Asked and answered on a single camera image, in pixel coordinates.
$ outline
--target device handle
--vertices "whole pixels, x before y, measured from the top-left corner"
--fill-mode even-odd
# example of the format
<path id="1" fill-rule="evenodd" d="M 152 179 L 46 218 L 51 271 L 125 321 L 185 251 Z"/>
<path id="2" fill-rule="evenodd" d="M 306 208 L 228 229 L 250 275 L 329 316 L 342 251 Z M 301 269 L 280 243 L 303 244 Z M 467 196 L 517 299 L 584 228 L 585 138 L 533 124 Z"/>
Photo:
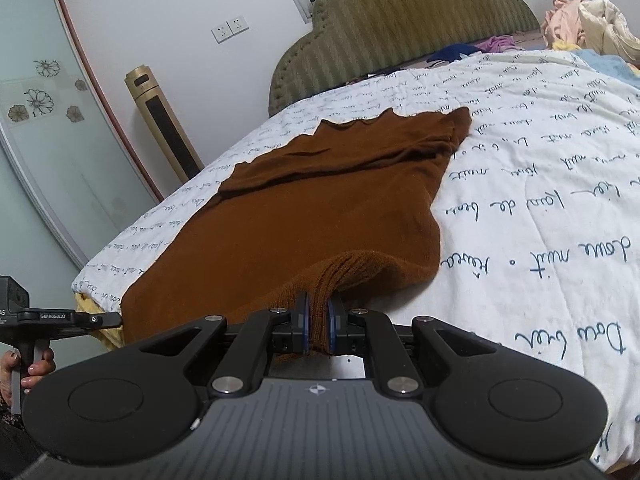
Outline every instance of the device handle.
<path id="1" fill-rule="evenodd" d="M 22 403 L 24 402 L 24 388 L 20 384 L 21 380 L 29 377 L 29 367 L 36 361 L 41 361 L 44 351 L 49 348 L 49 341 L 37 339 L 36 341 L 20 341 L 15 344 L 15 351 L 20 354 L 20 365 L 11 372 L 11 413 L 22 414 Z"/>

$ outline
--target bed sheet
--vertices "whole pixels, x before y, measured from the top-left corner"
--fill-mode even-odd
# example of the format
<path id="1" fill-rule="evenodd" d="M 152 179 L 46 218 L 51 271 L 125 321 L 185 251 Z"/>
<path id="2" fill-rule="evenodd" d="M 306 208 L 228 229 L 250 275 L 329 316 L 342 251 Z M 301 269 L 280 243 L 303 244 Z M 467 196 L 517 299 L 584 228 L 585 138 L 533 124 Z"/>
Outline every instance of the bed sheet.
<path id="1" fill-rule="evenodd" d="M 593 461 L 640 458 L 640 94 L 569 52 L 469 57 L 405 70 L 296 103 L 121 233 L 74 291 L 119 310 L 127 287 L 216 192 L 237 162 L 311 134 L 321 118 L 468 106 L 472 131 L 432 211 L 440 272 L 372 302 L 396 323 L 430 314 L 584 375 L 609 421 Z M 332 374 L 359 374 L 334 360 Z"/>

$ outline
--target electrical outlet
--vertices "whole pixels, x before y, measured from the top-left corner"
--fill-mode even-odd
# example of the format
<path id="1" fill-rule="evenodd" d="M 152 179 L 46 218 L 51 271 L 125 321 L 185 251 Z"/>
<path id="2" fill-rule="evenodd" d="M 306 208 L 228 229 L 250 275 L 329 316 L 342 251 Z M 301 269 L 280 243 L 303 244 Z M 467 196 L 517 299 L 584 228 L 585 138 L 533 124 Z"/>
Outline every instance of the electrical outlet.
<path id="1" fill-rule="evenodd" d="M 216 38 L 216 41 L 218 43 L 222 43 L 223 41 L 228 40 L 233 36 L 231 28 L 229 27 L 229 24 L 227 22 L 221 23 L 217 27 L 212 28 L 211 31 L 213 32 L 213 36 Z"/>
<path id="2" fill-rule="evenodd" d="M 244 16 L 238 16 L 232 20 L 226 22 L 229 28 L 231 29 L 232 34 L 239 34 L 243 30 L 247 30 L 249 25 L 246 24 Z"/>

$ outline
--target green headboard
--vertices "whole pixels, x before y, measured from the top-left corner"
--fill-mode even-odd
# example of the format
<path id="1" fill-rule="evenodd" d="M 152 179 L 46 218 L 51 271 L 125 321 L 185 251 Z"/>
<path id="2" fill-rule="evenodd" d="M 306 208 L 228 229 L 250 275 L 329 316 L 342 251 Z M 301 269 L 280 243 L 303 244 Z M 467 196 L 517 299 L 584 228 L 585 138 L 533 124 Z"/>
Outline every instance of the green headboard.
<path id="1" fill-rule="evenodd" d="M 538 27 L 522 0 L 316 0 L 312 31 L 273 73 L 269 115 L 451 43 Z"/>

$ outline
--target gold tower heater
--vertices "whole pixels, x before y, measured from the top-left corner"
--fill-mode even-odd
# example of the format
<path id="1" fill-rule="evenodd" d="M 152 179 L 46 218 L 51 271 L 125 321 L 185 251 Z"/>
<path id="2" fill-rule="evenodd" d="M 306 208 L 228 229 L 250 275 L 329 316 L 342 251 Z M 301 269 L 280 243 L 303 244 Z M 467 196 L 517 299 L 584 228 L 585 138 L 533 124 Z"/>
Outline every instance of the gold tower heater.
<path id="1" fill-rule="evenodd" d="M 140 65 L 124 79 L 146 125 L 156 138 L 182 183 L 204 168 L 198 154 L 171 110 L 151 69 Z"/>

